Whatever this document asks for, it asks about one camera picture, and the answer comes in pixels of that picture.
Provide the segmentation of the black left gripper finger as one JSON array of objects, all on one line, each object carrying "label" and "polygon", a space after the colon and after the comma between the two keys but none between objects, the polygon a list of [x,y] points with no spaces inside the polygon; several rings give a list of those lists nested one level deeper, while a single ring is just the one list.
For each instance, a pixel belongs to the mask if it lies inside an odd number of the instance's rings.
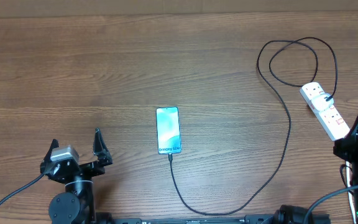
[{"label": "black left gripper finger", "polygon": [[104,143],[103,136],[99,128],[95,128],[93,154],[98,158],[98,163],[102,166],[108,166],[113,163],[112,155]]},{"label": "black left gripper finger", "polygon": [[44,159],[43,159],[43,164],[49,164],[52,160],[51,160],[51,156],[52,156],[52,151],[56,148],[59,147],[59,143],[57,139],[53,139],[52,143],[50,145],[50,148],[48,150],[48,152],[46,153]]}]

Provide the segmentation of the blue Galaxy smartphone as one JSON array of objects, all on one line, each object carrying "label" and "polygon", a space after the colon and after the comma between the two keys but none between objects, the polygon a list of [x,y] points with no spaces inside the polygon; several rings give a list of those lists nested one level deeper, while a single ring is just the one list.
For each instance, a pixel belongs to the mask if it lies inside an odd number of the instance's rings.
[{"label": "blue Galaxy smartphone", "polygon": [[157,108],[156,122],[158,153],[181,153],[181,135],[178,108]]}]

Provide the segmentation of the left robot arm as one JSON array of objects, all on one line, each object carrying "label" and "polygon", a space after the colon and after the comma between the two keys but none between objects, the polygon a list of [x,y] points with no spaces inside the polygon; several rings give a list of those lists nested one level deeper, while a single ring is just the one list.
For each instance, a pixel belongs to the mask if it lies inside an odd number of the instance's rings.
[{"label": "left robot arm", "polygon": [[52,224],[111,224],[112,215],[97,212],[94,201],[93,177],[103,175],[105,167],[113,164],[99,128],[95,129],[93,155],[97,159],[79,163],[79,155],[71,145],[60,147],[56,139],[51,143],[40,164],[40,173],[63,184],[65,191],[50,202],[48,214]]}]

